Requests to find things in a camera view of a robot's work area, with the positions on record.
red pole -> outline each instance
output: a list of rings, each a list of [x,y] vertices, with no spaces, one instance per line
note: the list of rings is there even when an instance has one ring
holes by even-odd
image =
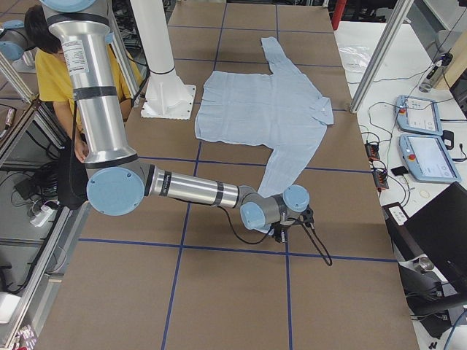
[[[334,9],[333,18],[331,23],[333,25],[333,30],[337,30],[339,23],[341,21],[342,15],[344,14],[344,8],[347,0],[337,0],[336,8]]]

silver metal tube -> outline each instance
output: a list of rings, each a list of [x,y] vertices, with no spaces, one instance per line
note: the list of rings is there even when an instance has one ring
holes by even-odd
[[[379,67],[385,59],[387,51],[399,32],[399,28],[401,27],[401,24],[406,18],[407,12],[409,12],[413,3],[414,0],[398,0],[395,5],[394,11],[381,35],[381,39],[379,39],[374,54],[371,56],[371,60],[365,70],[365,74],[360,81],[357,91],[355,91],[352,103],[350,104],[350,111],[352,113],[356,113],[363,103],[363,100],[371,87],[371,83],[379,71]]]
[[[156,169],[151,193],[196,203],[233,208],[239,198],[239,188],[194,176]]]
[[[125,45],[123,44],[122,36],[120,35],[118,24],[113,11],[109,11],[109,24],[110,29],[114,34],[114,39],[111,45],[114,50],[115,57],[120,64],[120,69],[122,70],[122,74],[125,77],[125,81],[128,89],[130,90],[131,97],[134,98],[138,92],[139,87],[138,83],[136,82],[133,69],[131,68],[130,60],[128,59]]]
[[[8,82],[13,86],[21,99],[27,103],[32,103],[36,98],[36,94],[26,85],[20,75],[12,67],[9,61],[0,52],[0,71],[3,73]]]
[[[61,40],[75,90],[115,86],[104,40],[108,26],[70,20],[52,24],[49,29]],[[87,164],[136,154],[126,139],[117,96],[79,98],[78,106],[90,151]]]

folded cloth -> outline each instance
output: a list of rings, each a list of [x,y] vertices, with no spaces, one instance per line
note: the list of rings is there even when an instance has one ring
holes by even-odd
[[[229,144],[264,144],[274,151],[258,193],[282,193],[312,159],[327,125],[329,98],[289,60],[273,37],[262,38],[272,75],[213,71],[204,84],[196,137]]]

table surface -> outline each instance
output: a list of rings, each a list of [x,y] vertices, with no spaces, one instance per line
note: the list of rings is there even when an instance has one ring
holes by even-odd
[[[336,31],[336,41],[339,47],[366,47],[368,52],[372,54],[376,48],[377,42],[384,31],[385,24],[381,23],[357,23],[357,22],[342,22],[339,29]],[[409,24],[403,24],[398,32],[393,45],[388,51],[388,54],[382,64],[377,76],[374,80],[379,79],[394,79],[402,77],[411,77],[412,75],[424,72],[431,64],[431,59],[428,57],[424,47],[421,45],[415,32]],[[441,119],[446,120],[465,120],[464,114],[460,110],[457,102],[452,99],[452,95],[448,90],[432,89],[429,93],[421,93],[417,86],[420,79],[425,77],[426,73],[418,74],[411,79],[399,79],[390,81],[375,82],[372,84],[368,95],[363,101],[363,105],[358,111],[358,122],[362,132],[371,131],[379,135],[381,140],[389,139],[390,135],[381,129],[375,128],[373,124],[391,131],[395,125],[395,112],[394,107],[389,104],[394,104],[399,95],[411,95],[421,98],[429,98],[435,101],[444,101],[438,104],[439,114]],[[347,81],[349,82],[350,92],[353,96],[358,84],[362,78],[362,74],[351,71],[346,71]],[[377,102],[387,102],[388,104],[378,104]],[[455,148],[449,151],[453,158],[463,158],[460,153],[459,143],[466,144],[467,142],[467,122],[462,123],[442,123],[443,129],[451,130],[455,133]],[[395,168],[404,164],[401,153],[398,151],[398,137],[402,132],[397,128],[393,130],[393,141],[389,146],[388,142],[380,145],[380,156],[388,168]],[[457,170],[459,171],[463,181],[460,183],[467,187],[467,164],[456,163]],[[398,177],[398,180],[404,187],[409,187],[410,199],[405,205],[404,209],[409,216],[420,210],[426,203],[436,197],[448,184],[434,184],[422,183],[416,181],[412,175],[406,175],[405,179]],[[394,179],[389,179],[389,190],[382,192],[380,197],[381,205],[401,202],[404,197],[404,191]],[[410,262],[401,262],[401,265],[412,268]],[[435,268],[435,273],[441,280],[446,279],[441,275],[438,269]],[[421,349],[426,349],[432,342],[439,342],[438,347],[442,347],[447,339],[449,330],[446,331],[441,340],[432,338],[426,332],[425,328],[419,323],[414,322],[414,328],[417,333],[417,339]],[[464,349],[467,343],[467,327],[460,327],[456,330],[455,337],[452,339],[450,349]]]
[[[333,105],[297,183],[334,265],[296,227],[287,244],[247,246],[216,208],[153,197],[123,217],[92,212],[36,348],[417,349],[327,10],[181,1],[169,34],[178,75],[198,87],[193,115],[136,111],[130,145],[159,168],[258,188],[271,150],[199,141],[194,119],[213,70],[270,74],[260,38],[275,36]]]

